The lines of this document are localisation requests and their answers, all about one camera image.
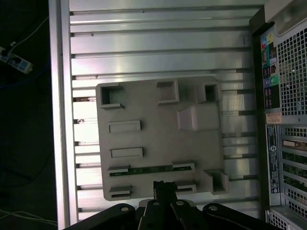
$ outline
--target barcode label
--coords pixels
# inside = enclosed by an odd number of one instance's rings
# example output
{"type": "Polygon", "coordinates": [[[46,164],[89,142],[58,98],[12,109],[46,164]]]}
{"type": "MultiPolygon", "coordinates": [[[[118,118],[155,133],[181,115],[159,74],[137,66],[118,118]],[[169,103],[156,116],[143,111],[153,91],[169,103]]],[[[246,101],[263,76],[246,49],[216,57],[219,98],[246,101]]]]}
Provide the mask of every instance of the barcode label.
{"type": "Polygon", "coordinates": [[[266,122],[267,122],[267,124],[281,124],[282,113],[266,114],[266,122]]]}

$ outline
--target cable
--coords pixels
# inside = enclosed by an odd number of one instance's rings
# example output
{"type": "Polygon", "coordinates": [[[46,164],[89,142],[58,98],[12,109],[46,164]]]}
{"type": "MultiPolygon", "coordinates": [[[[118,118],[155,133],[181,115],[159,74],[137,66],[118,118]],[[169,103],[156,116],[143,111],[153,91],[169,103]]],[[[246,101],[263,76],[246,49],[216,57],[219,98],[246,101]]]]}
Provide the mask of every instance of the cable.
{"type": "Polygon", "coordinates": [[[32,178],[30,181],[26,182],[26,183],[23,183],[23,184],[14,184],[14,185],[0,185],[0,187],[5,187],[5,188],[16,188],[16,187],[21,187],[21,186],[25,186],[27,184],[30,184],[32,183],[33,181],[36,180],[37,177],[39,177],[40,174],[42,174],[43,170],[45,169],[47,163],[48,163],[48,160],[50,158],[50,156],[52,155],[53,152],[50,152],[43,167],[41,168],[41,170],[36,174],[36,176],[34,178],[32,178]]]}
{"type": "Polygon", "coordinates": [[[206,215],[209,215],[209,216],[212,216],[212,217],[216,217],[216,218],[219,218],[219,219],[223,219],[223,220],[229,221],[229,222],[231,222],[233,224],[236,224],[236,225],[238,225],[241,228],[246,229],[246,230],[252,230],[252,229],[250,229],[250,228],[248,228],[248,227],[246,227],[246,226],[244,226],[242,224],[239,224],[239,223],[237,223],[237,222],[235,222],[235,221],[233,221],[231,219],[228,219],[228,218],[220,217],[220,216],[214,215],[212,213],[206,213],[206,215]]]}
{"type": "Polygon", "coordinates": [[[40,10],[39,10],[39,5],[38,5],[38,0],[36,0],[36,17],[33,19],[33,21],[31,22],[31,24],[29,24],[15,39],[14,41],[18,43],[18,40],[22,37],[22,35],[28,30],[30,29],[35,23],[36,21],[39,19],[40,16],[40,10]]]}
{"type": "Polygon", "coordinates": [[[15,44],[14,46],[13,46],[13,48],[10,50],[10,52],[13,52],[13,50],[17,47],[17,46],[19,46],[21,43],[23,43],[24,41],[26,41],[26,40],[28,40],[33,34],[35,34],[36,33],[36,31],[38,31],[38,29],[45,23],[45,21],[47,21],[47,19],[49,18],[49,16],[47,17],[47,18],[45,18],[44,19],[44,21],[28,36],[28,37],[26,37],[24,40],[22,40],[22,41],[20,41],[20,42],[18,42],[17,44],[15,44]]]}
{"type": "Polygon", "coordinates": [[[8,212],[8,211],[0,209],[0,212],[5,213],[5,215],[3,217],[0,217],[0,219],[6,218],[7,216],[15,216],[15,217],[19,217],[19,218],[24,218],[24,219],[42,222],[42,223],[45,223],[45,224],[50,224],[50,225],[53,225],[55,227],[57,226],[57,222],[54,221],[54,220],[44,219],[42,217],[33,215],[31,213],[23,212],[23,211],[8,212]],[[19,215],[18,213],[26,214],[26,215],[32,216],[32,217],[25,217],[25,216],[19,215]]]}
{"type": "Polygon", "coordinates": [[[27,80],[24,80],[24,81],[21,81],[21,82],[17,82],[17,83],[14,83],[14,84],[11,84],[11,85],[5,85],[5,86],[1,86],[0,89],[5,89],[5,88],[9,88],[9,87],[14,87],[14,86],[19,86],[19,85],[23,85],[23,84],[26,84],[26,83],[29,83],[31,81],[34,81],[36,79],[38,79],[40,76],[42,76],[45,71],[48,69],[49,67],[49,63],[33,78],[30,78],[30,79],[27,79],[27,80]]]}

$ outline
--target rectangular slot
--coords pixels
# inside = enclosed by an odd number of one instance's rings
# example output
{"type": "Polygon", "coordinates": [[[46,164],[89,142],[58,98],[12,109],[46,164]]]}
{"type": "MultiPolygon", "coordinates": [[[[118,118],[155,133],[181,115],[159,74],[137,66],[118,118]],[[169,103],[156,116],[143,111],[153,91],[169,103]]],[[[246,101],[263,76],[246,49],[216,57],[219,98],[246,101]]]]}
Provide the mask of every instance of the rectangular slot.
{"type": "Polygon", "coordinates": [[[294,174],[294,175],[297,175],[303,178],[307,178],[307,170],[305,169],[301,169],[301,168],[291,166],[288,164],[283,164],[283,170],[285,172],[288,172],[288,173],[291,173],[291,174],[294,174]]]}
{"type": "Polygon", "coordinates": [[[172,162],[173,168],[177,169],[178,171],[185,169],[185,168],[190,168],[190,170],[195,169],[195,164],[193,161],[174,161],[172,162]]]}
{"type": "Polygon", "coordinates": [[[180,181],[176,182],[177,194],[191,194],[196,192],[196,184],[194,181],[180,181]]]}
{"type": "Polygon", "coordinates": [[[176,193],[182,193],[182,192],[192,192],[192,188],[179,188],[176,190],[176,193]]]}
{"type": "Polygon", "coordinates": [[[201,84],[196,88],[196,102],[206,103],[219,100],[218,86],[216,84],[201,84]]]}
{"type": "Polygon", "coordinates": [[[179,102],[178,81],[158,81],[157,86],[159,90],[158,105],[173,104],[179,102]]]}
{"type": "Polygon", "coordinates": [[[112,159],[137,159],[143,157],[143,148],[111,149],[112,159]]]}
{"type": "Polygon", "coordinates": [[[283,159],[307,165],[307,157],[283,151],[283,159]]]}
{"type": "Polygon", "coordinates": [[[216,85],[205,85],[206,101],[215,102],[217,101],[217,86],[216,85]]]}
{"type": "Polygon", "coordinates": [[[130,199],[130,194],[114,194],[111,195],[112,198],[118,198],[120,200],[122,199],[130,199]]]}
{"type": "Polygon", "coordinates": [[[118,83],[104,84],[100,87],[101,91],[101,108],[108,109],[123,109],[124,106],[116,101],[115,93],[123,88],[118,83]]]}
{"type": "Polygon", "coordinates": [[[122,200],[122,199],[130,199],[131,196],[131,186],[123,186],[123,187],[112,187],[109,191],[111,198],[122,200]]]}
{"type": "Polygon", "coordinates": [[[221,170],[203,171],[208,192],[213,195],[228,193],[229,177],[221,170]]]}
{"type": "Polygon", "coordinates": [[[121,173],[128,173],[129,165],[110,167],[107,171],[111,175],[121,175],[121,173]]]}
{"type": "Polygon", "coordinates": [[[133,132],[140,130],[141,130],[141,121],[139,120],[108,123],[109,133],[133,132]]]}

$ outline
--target bolt head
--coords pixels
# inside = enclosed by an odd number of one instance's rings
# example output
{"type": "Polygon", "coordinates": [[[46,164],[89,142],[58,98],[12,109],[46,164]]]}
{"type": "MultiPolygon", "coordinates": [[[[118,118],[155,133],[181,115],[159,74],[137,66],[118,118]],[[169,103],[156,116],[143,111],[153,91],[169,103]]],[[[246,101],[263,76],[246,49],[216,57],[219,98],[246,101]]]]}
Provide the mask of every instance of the bolt head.
{"type": "Polygon", "coordinates": [[[216,206],[213,206],[213,205],[210,206],[209,209],[210,209],[211,211],[217,211],[217,207],[216,207],[216,206]]]}
{"type": "Polygon", "coordinates": [[[184,203],[183,203],[183,201],[179,200],[179,201],[176,202],[176,205],[180,206],[180,205],[184,205],[184,203]]]}

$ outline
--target black frame edge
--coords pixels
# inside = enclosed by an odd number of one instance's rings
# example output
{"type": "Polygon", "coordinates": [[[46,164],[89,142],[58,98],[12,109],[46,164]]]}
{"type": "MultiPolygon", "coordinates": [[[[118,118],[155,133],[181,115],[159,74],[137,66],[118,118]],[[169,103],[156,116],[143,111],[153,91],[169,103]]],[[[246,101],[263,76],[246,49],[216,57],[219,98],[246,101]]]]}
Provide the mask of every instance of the black frame edge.
{"type": "Polygon", "coordinates": [[[260,36],[274,23],[265,22],[264,6],[249,20],[249,28],[252,36],[253,71],[256,94],[256,117],[259,159],[259,181],[260,181],[260,218],[266,219],[265,211],[270,209],[270,191],[268,177],[268,153],[266,144],[266,119],[264,107],[264,91],[261,61],[261,39],[260,36]]]}

